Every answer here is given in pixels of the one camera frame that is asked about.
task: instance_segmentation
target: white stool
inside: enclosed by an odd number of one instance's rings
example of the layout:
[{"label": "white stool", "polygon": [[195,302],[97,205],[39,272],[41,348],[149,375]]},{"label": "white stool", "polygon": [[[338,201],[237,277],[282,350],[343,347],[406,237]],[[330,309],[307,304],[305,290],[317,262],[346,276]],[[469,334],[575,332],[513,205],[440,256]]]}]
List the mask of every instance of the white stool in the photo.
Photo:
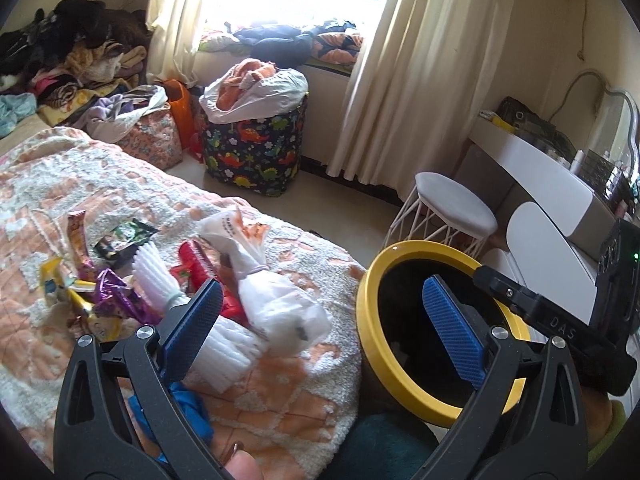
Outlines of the white stool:
[{"label": "white stool", "polygon": [[[426,208],[426,213],[424,219],[420,220],[423,207]],[[462,184],[438,173],[418,173],[411,195],[386,233],[385,247],[398,241],[392,239],[396,231],[402,236],[404,220],[413,211],[414,222],[404,240],[410,240],[418,230],[424,228],[424,240],[433,240],[446,231],[442,243],[451,245],[455,235],[464,233],[474,239],[465,250],[473,258],[478,256],[487,238],[498,228],[491,210]],[[434,216],[440,218],[444,225],[427,236],[429,220]]]}]

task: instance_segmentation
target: yellow trash can rim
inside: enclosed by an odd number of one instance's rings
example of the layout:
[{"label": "yellow trash can rim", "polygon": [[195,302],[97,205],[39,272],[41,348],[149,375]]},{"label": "yellow trash can rim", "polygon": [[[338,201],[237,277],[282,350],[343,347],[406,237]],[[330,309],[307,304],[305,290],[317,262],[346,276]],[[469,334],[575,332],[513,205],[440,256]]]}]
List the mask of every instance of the yellow trash can rim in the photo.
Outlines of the yellow trash can rim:
[{"label": "yellow trash can rim", "polygon": [[[437,242],[409,240],[399,242],[383,250],[373,261],[364,275],[358,289],[356,300],[356,324],[362,348],[370,366],[383,386],[406,409],[426,422],[450,428],[462,411],[451,406],[421,389],[409,377],[396,360],[386,341],[378,311],[378,289],[383,275],[396,265],[407,260],[433,260],[471,276],[480,266],[470,256]],[[517,339],[529,340],[527,325],[518,316],[511,313],[503,304],[496,301]],[[513,383],[504,411],[510,410],[522,394],[524,379]]]}]

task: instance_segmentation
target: curtain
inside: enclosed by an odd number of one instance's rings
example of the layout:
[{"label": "curtain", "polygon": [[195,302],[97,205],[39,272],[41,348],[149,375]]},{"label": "curtain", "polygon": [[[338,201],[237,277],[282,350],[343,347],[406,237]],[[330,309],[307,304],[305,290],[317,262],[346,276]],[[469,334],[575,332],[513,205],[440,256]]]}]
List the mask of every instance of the curtain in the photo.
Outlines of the curtain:
[{"label": "curtain", "polygon": [[146,26],[154,32],[146,64],[149,81],[178,79],[194,84],[202,0],[149,0]]},{"label": "curtain", "polygon": [[386,0],[347,88],[331,176],[406,198],[447,173],[491,85],[513,0]]}]

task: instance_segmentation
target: metal bolt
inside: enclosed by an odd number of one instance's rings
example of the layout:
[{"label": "metal bolt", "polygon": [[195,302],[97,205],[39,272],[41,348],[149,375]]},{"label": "metal bolt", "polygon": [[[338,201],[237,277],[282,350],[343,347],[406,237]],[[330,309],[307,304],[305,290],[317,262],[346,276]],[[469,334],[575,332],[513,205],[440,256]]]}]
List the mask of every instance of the metal bolt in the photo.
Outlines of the metal bolt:
[{"label": "metal bolt", "polygon": [[551,339],[551,342],[553,343],[553,346],[555,346],[556,348],[564,348],[566,346],[566,341],[562,339],[559,335],[554,336]]},{"label": "metal bolt", "polygon": [[149,339],[154,334],[154,328],[149,325],[141,326],[136,330],[136,337],[138,339]]},{"label": "metal bolt", "polygon": [[509,337],[509,332],[506,328],[501,326],[494,326],[491,329],[491,335],[496,339],[507,339]]},{"label": "metal bolt", "polygon": [[78,339],[78,346],[87,346],[93,341],[94,338],[90,335],[83,335],[80,339]]}]

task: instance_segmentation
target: bed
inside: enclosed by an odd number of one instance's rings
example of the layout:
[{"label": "bed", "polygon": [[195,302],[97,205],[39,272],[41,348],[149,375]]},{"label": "bed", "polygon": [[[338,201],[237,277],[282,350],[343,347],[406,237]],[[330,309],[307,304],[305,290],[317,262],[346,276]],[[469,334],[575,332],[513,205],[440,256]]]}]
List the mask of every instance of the bed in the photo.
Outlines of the bed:
[{"label": "bed", "polygon": [[[87,209],[90,247],[126,219],[155,225],[155,244],[170,266],[177,263],[179,243],[195,237],[197,220],[239,207],[249,222],[271,226],[270,269],[315,295],[334,318],[332,331],[297,357],[263,358],[223,395],[194,372],[185,384],[205,401],[215,456],[240,440],[267,480],[311,479],[322,471],[356,416],[360,380],[354,300],[364,270],[344,249],[72,128],[40,131],[0,156],[0,196],[0,402],[47,466],[52,468],[55,409],[74,339],[60,314],[47,308],[38,268],[66,253],[66,213]],[[126,381],[122,387],[124,396],[132,394]]]}]

